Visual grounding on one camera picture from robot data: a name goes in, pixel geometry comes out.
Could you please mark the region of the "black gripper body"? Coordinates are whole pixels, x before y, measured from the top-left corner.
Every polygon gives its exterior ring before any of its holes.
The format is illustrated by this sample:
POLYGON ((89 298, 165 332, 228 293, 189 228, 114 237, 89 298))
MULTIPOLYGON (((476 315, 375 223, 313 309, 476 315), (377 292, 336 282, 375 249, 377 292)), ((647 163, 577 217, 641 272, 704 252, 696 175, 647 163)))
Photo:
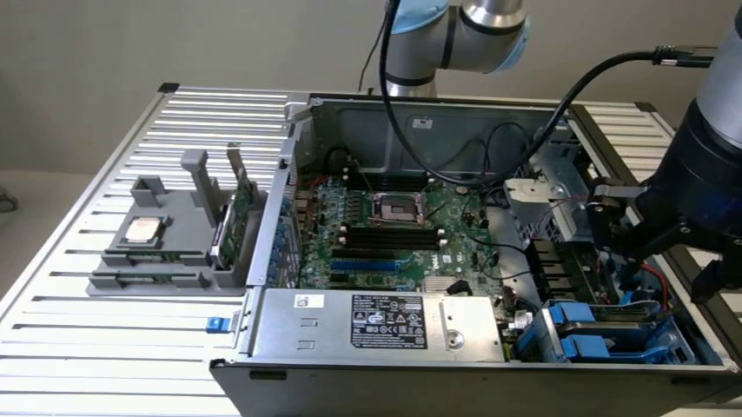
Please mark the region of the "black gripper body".
POLYGON ((641 222, 686 222, 687 247, 724 261, 740 256, 740 149, 691 102, 648 188, 635 201, 641 222))

